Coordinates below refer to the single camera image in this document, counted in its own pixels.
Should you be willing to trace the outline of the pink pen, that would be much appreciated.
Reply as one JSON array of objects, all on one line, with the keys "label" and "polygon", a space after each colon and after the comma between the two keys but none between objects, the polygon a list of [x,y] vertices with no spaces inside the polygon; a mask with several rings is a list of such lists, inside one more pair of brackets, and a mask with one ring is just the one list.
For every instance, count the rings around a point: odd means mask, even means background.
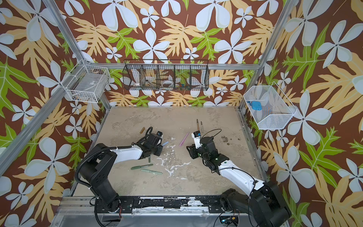
[{"label": "pink pen", "polygon": [[181,140],[181,142],[179,143],[179,146],[182,147],[183,144],[185,143],[186,139],[188,138],[188,136],[190,135],[190,133],[186,133],[183,137],[183,139]]}]

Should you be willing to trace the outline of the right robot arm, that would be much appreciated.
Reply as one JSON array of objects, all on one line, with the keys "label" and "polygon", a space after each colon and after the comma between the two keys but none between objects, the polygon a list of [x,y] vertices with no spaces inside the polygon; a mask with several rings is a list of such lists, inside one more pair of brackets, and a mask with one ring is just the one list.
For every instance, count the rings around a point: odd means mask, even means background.
[{"label": "right robot arm", "polygon": [[244,193],[229,189],[221,194],[225,211],[239,210],[254,219],[258,227],[280,227],[291,218],[292,212],[277,185],[257,179],[240,169],[227,156],[216,149],[214,138],[192,134],[194,143],[187,146],[192,159],[201,158],[212,173],[230,180]]}]

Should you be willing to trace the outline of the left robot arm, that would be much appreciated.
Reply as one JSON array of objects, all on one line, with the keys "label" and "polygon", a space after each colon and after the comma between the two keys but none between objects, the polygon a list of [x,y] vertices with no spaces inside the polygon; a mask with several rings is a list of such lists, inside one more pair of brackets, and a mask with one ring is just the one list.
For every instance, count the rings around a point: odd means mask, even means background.
[{"label": "left robot arm", "polygon": [[119,195],[111,186],[108,175],[114,164],[129,160],[160,156],[162,133],[151,133],[130,146],[108,147],[97,144],[78,164],[75,180],[86,186],[109,212],[119,210]]}]

